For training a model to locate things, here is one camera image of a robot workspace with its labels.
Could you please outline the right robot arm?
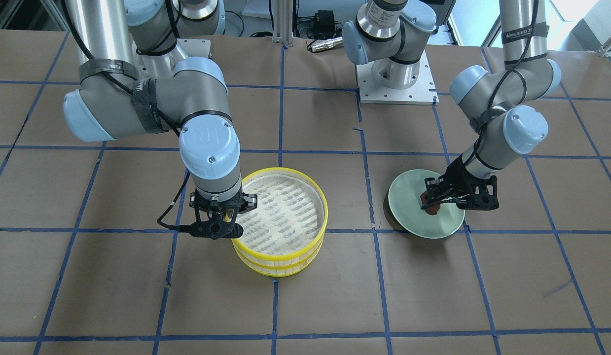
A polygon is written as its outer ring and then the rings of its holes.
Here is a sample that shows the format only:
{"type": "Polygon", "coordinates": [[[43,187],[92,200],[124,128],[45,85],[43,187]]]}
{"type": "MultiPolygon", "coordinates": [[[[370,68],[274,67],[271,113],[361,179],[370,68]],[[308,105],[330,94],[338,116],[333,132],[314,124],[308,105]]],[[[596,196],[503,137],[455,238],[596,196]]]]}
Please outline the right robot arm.
{"type": "Polygon", "coordinates": [[[178,33],[205,0],[63,0],[81,53],[80,88],[64,117],[83,142],[172,131],[195,184],[194,207],[234,221],[256,207],[242,191],[240,141],[217,63],[191,56],[178,33]]]}

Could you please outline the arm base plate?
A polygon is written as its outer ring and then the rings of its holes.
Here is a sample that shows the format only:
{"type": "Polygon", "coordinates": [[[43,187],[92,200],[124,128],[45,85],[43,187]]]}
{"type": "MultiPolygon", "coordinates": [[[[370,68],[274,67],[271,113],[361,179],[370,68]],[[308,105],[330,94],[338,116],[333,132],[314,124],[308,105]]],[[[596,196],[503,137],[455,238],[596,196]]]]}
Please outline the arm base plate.
{"type": "Polygon", "coordinates": [[[356,66],[363,104],[438,104],[439,98],[425,52],[420,60],[402,65],[389,58],[356,66]]]}

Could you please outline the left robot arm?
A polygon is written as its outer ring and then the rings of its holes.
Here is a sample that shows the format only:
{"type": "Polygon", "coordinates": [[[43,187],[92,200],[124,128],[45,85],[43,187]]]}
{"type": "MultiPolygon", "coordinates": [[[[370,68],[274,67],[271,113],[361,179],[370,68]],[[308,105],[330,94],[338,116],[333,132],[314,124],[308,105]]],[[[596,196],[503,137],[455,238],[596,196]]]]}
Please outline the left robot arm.
{"type": "MultiPolygon", "coordinates": [[[[441,204],[461,210],[499,206],[496,172],[531,152],[548,135],[548,123],[526,105],[555,90],[559,65],[548,59],[545,6],[541,0],[500,2],[504,69],[475,65],[461,71],[449,92],[477,140],[437,178],[425,179],[421,209],[436,215],[441,204]]],[[[355,65],[380,64],[386,87],[409,87],[414,69],[436,25],[434,10],[419,0],[369,0],[343,25],[344,49],[355,65]]]]}

